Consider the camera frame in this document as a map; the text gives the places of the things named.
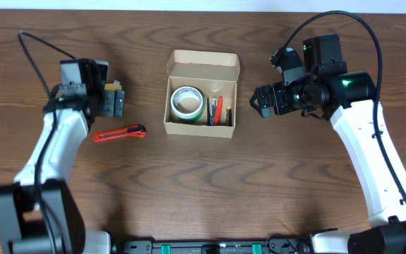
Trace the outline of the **yellow sticky note pad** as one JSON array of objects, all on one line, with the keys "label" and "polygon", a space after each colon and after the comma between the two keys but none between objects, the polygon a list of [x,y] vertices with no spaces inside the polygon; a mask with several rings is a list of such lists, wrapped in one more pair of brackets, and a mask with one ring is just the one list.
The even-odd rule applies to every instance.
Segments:
[{"label": "yellow sticky note pad", "polygon": [[120,81],[113,81],[112,83],[107,83],[104,86],[105,90],[111,90],[111,91],[117,91],[117,90],[122,90],[122,85]]}]

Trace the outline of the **green tape roll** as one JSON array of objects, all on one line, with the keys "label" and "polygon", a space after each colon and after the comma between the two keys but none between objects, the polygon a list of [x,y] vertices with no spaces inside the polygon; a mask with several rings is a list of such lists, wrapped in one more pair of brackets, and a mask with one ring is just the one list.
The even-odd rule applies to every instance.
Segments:
[{"label": "green tape roll", "polygon": [[198,95],[179,95],[172,98],[171,109],[181,120],[196,121],[204,111],[204,101]]}]

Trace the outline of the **white masking tape roll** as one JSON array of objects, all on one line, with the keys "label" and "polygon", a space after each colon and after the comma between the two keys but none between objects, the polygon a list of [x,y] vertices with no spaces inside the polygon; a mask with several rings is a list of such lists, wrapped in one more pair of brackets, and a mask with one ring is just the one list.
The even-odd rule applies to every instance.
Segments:
[{"label": "white masking tape roll", "polygon": [[196,121],[204,111],[204,96],[195,87],[180,87],[171,96],[171,109],[181,120]]}]

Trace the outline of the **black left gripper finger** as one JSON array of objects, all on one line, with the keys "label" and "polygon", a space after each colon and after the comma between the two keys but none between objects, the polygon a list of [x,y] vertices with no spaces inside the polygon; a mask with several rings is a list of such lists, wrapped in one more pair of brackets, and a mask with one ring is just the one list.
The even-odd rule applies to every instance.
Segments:
[{"label": "black left gripper finger", "polygon": [[115,92],[105,90],[101,102],[100,115],[105,117],[114,117],[115,112]]},{"label": "black left gripper finger", "polygon": [[117,90],[115,92],[115,102],[114,102],[114,116],[121,118],[124,113],[124,99],[125,92],[123,90]]}]

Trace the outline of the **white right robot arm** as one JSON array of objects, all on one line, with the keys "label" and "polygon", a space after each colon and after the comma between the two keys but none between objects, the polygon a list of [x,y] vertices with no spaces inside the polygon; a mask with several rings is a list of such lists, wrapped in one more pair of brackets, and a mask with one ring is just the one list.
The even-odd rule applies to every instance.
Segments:
[{"label": "white right robot arm", "polygon": [[337,35],[313,37],[303,52],[279,49],[271,63],[282,81],[258,87],[251,106],[264,118],[322,111],[340,136],[367,204],[370,228],[327,229],[290,240],[297,253],[406,253],[406,171],[390,139],[376,86],[365,72],[351,73]]}]

